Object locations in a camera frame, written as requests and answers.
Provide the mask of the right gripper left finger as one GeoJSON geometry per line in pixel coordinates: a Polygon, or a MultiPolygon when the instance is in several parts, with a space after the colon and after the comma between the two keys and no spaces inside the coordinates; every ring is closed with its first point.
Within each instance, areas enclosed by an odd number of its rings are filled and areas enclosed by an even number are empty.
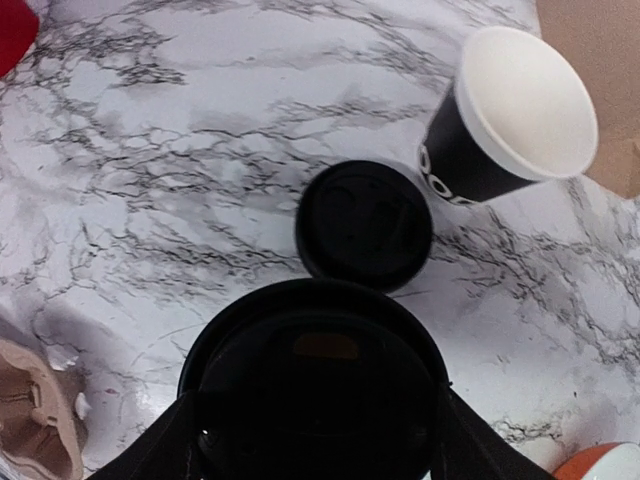
{"type": "Polygon", "coordinates": [[[89,479],[199,479],[195,407],[195,391],[180,396],[129,448],[89,479]]]}

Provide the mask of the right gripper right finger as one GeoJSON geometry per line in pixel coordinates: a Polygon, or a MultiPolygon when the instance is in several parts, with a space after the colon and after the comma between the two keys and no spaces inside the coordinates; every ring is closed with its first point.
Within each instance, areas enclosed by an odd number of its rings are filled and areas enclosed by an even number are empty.
{"type": "Polygon", "coordinates": [[[448,385],[438,389],[438,440],[430,468],[442,480],[547,480],[448,385]]]}

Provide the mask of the black plastic cup lid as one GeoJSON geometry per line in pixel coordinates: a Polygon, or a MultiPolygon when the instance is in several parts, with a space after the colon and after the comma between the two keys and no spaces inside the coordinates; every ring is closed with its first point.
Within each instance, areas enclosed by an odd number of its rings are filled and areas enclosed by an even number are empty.
{"type": "Polygon", "coordinates": [[[448,374],[433,338],[375,290],[298,279],[232,302],[202,330],[194,392],[204,479],[421,479],[448,374]]]}

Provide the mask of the cardboard cup carrier tray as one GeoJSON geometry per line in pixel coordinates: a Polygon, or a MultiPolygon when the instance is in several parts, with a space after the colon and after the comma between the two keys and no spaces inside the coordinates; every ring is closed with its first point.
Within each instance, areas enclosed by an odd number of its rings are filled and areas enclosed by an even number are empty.
{"type": "Polygon", "coordinates": [[[1,457],[29,479],[81,479],[87,430],[76,411],[84,380],[1,341],[1,457]]]}

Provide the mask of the orange white bowl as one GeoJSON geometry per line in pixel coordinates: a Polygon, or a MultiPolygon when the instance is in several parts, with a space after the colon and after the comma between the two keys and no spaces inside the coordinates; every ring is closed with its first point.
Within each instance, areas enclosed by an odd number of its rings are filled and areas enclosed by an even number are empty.
{"type": "Polygon", "coordinates": [[[639,445],[606,443],[579,451],[554,472],[560,480],[639,480],[639,445]]]}

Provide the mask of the brown paper bag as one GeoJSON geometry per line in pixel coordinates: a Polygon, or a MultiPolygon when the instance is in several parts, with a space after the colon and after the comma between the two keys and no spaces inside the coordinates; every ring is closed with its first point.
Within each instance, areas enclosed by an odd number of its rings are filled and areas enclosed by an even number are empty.
{"type": "Polygon", "coordinates": [[[536,3],[542,38],[575,68],[593,100],[599,147],[587,176],[624,199],[639,196],[639,3],[536,3]]]}

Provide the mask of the red cylindrical holder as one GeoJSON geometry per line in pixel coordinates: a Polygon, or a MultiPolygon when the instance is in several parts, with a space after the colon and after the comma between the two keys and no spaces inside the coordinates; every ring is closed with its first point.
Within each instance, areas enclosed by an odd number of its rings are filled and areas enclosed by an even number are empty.
{"type": "Polygon", "coordinates": [[[1,0],[0,75],[4,77],[34,43],[39,18],[23,0],[1,0]]]}

